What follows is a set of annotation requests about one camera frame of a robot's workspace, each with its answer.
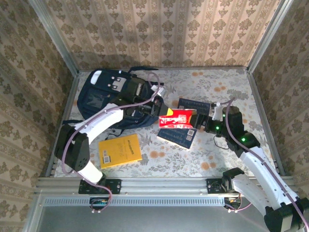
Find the yellow book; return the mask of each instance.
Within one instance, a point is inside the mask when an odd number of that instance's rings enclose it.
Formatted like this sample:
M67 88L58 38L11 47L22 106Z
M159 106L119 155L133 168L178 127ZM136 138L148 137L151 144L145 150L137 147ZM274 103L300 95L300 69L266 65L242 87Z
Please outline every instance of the yellow book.
M101 141L98 144L101 168L141 160L137 134Z

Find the patterned wall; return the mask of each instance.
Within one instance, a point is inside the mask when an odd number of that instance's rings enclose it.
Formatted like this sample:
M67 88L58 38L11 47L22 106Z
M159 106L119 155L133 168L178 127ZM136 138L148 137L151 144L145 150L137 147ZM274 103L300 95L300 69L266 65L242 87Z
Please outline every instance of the patterned wall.
M22 230L72 76L26 0L0 0L0 232Z
M45 0L79 69L246 66L280 0Z
M309 194L309 1L294 1L254 77L287 173Z

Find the red package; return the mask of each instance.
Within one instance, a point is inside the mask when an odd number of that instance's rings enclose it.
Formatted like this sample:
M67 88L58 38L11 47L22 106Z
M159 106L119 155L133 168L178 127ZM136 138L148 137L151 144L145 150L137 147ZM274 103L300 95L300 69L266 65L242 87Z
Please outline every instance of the red package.
M190 109L173 109L168 115L159 116L159 128L175 129L175 128L193 128L190 124L192 115L196 114L196 110Z

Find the navy blue backpack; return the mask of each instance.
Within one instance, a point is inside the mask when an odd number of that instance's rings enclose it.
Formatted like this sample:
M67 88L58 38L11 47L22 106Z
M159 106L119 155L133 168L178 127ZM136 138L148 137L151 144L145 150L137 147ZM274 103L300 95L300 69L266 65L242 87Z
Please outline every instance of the navy blue backpack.
M137 70L157 69L138 66L132 67L128 72L109 69L96 69L92 71L77 100L77 107L84 119L88 119L102 110L108 103L116 98L121 91L126 90L126 88L130 86L130 81L134 80L134 78L137 78L138 82L143 83L140 97L143 100L151 98L154 92L151 90L148 81L138 78L135 74L131 74L131 71ZM124 119L112 125L110 128L126 130L148 127L157 120L157 116L144 114L138 110L136 110L133 115L126 115L124 110Z

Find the table surface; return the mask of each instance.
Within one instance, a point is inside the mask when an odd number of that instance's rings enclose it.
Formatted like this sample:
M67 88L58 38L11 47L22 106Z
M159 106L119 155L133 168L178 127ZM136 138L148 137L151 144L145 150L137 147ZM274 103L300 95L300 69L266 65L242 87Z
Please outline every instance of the table surface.
M202 102L225 102L235 97L233 102L243 115L245 130L253 133L261 143L266 156L272 160L261 119L256 108L252 90L244 69L188 69L158 70L160 81L167 89L164 102L171 108L177 108L179 98ZM138 77L147 79L147 71L135 72ZM78 95L90 72L79 74L79 85L72 106L70 119L83 119L77 108ZM157 138L158 123L125 130L122 136L137 134L139 137L142 160L130 164L104 169L107 177L197 177L222 176L222 172L240 167L247 175L252 172L237 158L234 152L215 146L213 134L198 131L189 150ZM104 131L90 145L91 161L100 166L98 142L103 141L111 129ZM219 146L226 147L222 138L216 138ZM61 162L58 161L55 177L64 177Z

